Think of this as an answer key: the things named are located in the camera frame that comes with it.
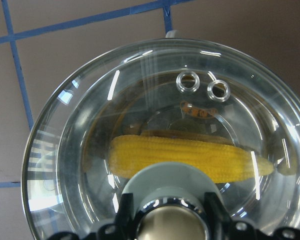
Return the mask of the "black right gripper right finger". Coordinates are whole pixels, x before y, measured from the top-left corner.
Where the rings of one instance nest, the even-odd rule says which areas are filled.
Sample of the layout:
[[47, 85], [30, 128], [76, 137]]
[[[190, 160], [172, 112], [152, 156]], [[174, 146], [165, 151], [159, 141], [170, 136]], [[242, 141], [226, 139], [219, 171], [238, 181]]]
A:
[[300, 240], [297, 228], [279, 227], [268, 235], [246, 221], [232, 219], [214, 192], [204, 194], [203, 209], [209, 240]]

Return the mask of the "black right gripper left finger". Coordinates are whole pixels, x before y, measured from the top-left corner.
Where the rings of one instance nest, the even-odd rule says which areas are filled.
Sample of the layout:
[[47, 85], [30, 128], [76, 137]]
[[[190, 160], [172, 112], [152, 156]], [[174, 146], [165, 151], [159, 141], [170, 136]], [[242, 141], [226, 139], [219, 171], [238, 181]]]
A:
[[48, 240], [127, 240], [132, 225], [133, 203], [134, 195], [124, 193], [112, 223], [102, 225], [83, 238], [74, 232], [61, 231], [50, 236]]

